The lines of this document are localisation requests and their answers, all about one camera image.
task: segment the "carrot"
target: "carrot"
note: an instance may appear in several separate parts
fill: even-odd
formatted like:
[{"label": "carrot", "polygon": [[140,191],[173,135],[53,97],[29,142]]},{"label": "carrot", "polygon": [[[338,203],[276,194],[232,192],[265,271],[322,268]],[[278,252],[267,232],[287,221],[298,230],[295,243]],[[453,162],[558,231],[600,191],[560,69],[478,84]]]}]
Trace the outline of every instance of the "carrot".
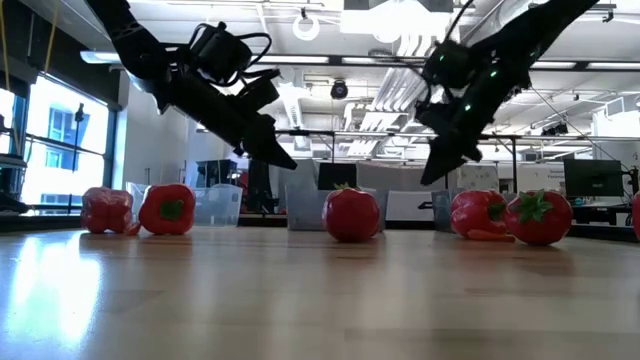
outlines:
[{"label": "carrot", "polygon": [[484,230],[470,230],[467,237],[471,240],[492,241],[492,242],[515,242],[516,238],[511,235],[495,234]]}]

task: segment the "table surface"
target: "table surface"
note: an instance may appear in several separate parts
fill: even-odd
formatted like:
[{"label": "table surface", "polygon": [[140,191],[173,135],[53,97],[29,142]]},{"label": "table surface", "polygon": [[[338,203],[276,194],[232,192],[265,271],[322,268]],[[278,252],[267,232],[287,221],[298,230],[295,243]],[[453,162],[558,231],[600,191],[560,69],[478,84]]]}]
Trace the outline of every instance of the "table surface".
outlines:
[{"label": "table surface", "polygon": [[2,359],[636,359],[640,247],[388,231],[0,238]]}]

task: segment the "ceiling light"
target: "ceiling light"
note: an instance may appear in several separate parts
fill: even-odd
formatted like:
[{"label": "ceiling light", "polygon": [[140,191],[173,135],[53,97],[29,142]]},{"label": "ceiling light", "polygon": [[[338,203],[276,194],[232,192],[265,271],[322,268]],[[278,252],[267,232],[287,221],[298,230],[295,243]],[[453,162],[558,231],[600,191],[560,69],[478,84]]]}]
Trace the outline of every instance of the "ceiling light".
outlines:
[{"label": "ceiling light", "polygon": [[368,57],[345,57],[342,58],[342,63],[347,65],[366,65],[375,64],[377,59]]},{"label": "ceiling light", "polygon": [[[311,28],[309,30],[303,31],[300,29],[300,23],[304,20],[311,20]],[[296,20],[293,22],[293,34],[300,40],[303,41],[311,41],[318,37],[320,34],[320,22],[318,18],[315,16],[298,16]]]},{"label": "ceiling light", "polygon": [[587,66],[592,70],[640,70],[640,63],[592,62]]},{"label": "ceiling light", "polygon": [[259,64],[328,64],[328,56],[265,55]]},{"label": "ceiling light", "polygon": [[120,56],[115,52],[81,51],[80,57],[87,64],[117,64]]},{"label": "ceiling light", "polygon": [[564,61],[538,61],[531,66],[532,69],[573,69],[575,62]]}]

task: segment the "red bell pepper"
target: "red bell pepper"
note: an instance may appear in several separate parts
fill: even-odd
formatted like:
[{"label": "red bell pepper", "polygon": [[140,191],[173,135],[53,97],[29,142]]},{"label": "red bell pepper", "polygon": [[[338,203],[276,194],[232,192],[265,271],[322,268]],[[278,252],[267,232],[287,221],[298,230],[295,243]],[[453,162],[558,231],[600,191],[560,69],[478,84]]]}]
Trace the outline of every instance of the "red bell pepper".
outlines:
[{"label": "red bell pepper", "polygon": [[472,238],[469,236],[472,230],[504,235],[507,227],[500,217],[506,204],[502,195],[493,190],[462,192],[451,203],[451,227],[467,239]]},{"label": "red bell pepper", "polygon": [[196,198],[182,184],[154,185],[147,191],[138,218],[156,235],[182,235],[193,227]]},{"label": "red bell pepper", "polygon": [[82,227],[94,234],[107,230],[122,234],[133,225],[132,204],[133,197],[126,191],[90,188],[82,196]]}]

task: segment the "window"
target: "window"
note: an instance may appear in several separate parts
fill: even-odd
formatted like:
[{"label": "window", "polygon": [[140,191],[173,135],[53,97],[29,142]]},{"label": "window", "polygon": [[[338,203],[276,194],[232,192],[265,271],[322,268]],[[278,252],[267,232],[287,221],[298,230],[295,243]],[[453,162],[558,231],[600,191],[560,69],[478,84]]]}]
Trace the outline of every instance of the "window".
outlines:
[{"label": "window", "polygon": [[8,154],[11,138],[7,134],[0,134],[0,154]]},{"label": "window", "polygon": [[66,207],[72,196],[77,206],[87,189],[102,186],[109,121],[106,105],[39,77],[29,98],[26,130],[33,137],[25,144],[22,201]]},{"label": "window", "polygon": [[[69,205],[69,195],[63,194],[42,194],[40,203],[43,205]],[[71,205],[82,205],[81,195],[71,195]]]},{"label": "window", "polygon": [[[13,105],[15,95],[0,89],[0,114],[4,117],[2,128],[11,129],[13,127]],[[11,132],[0,132],[0,154],[8,154],[11,146]]]},{"label": "window", "polygon": [[62,161],[60,161],[61,155],[62,154],[60,154],[60,152],[58,151],[47,150],[45,166],[52,167],[52,168],[61,168],[62,167]]},{"label": "window", "polygon": [[48,168],[54,169],[66,169],[66,170],[75,170],[78,171],[78,156],[76,155],[75,159],[75,169],[74,169],[74,158],[73,151],[71,150],[63,150],[56,149],[54,147],[47,147],[45,152],[44,166]]}]

